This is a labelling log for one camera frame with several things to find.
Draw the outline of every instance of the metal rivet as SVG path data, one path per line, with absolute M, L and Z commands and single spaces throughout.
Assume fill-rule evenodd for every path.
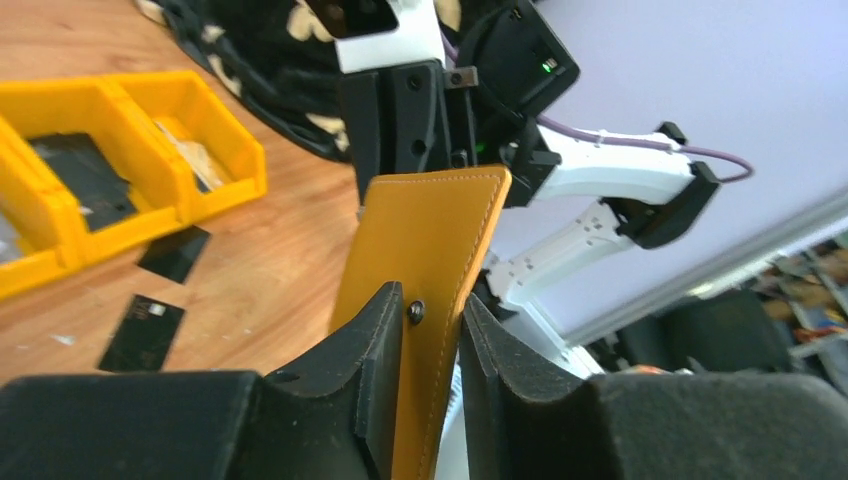
M 424 302 L 416 300 L 410 303 L 409 308 L 406 309 L 406 316 L 413 325 L 421 323 L 421 320 L 424 320 Z

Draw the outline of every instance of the screw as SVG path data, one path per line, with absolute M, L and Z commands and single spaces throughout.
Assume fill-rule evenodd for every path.
M 413 325 L 421 323 L 421 320 L 424 320 L 424 302 L 416 300 L 410 303 L 409 308 L 406 309 L 406 316 Z
M 468 153 L 465 150 L 459 150 L 451 155 L 451 166 L 453 168 L 462 168 L 468 163 Z

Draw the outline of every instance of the black chair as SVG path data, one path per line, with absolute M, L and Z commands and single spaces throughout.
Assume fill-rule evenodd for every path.
M 617 333 L 617 352 L 631 364 L 711 372 L 794 370 L 788 345 L 756 294 L 731 290 L 644 318 Z

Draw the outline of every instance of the screw hole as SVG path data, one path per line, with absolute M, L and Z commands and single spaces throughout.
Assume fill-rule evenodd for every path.
M 410 150 L 412 150 L 413 155 L 415 155 L 416 157 L 420 157 L 421 155 L 424 155 L 424 152 L 427 151 L 427 144 L 424 143 L 423 140 L 416 140 L 412 142 Z
M 421 89 L 421 78 L 418 75 L 410 75 L 406 80 L 406 85 L 413 92 L 417 92 Z

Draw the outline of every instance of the white ceiling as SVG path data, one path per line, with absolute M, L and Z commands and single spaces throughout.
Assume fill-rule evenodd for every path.
M 561 333 L 848 186 L 848 2 L 571 0 L 539 8 L 582 69 L 550 116 L 623 133 L 672 120 L 691 144 L 758 167 L 750 181 L 721 189 L 678 242 L 617 254 L 544 292 L 541 303 Z M 711 165 L 722 175 L 734 171 Z M 563 198 L 505 212 L 493 251 L 517 254 L 590 201 Z

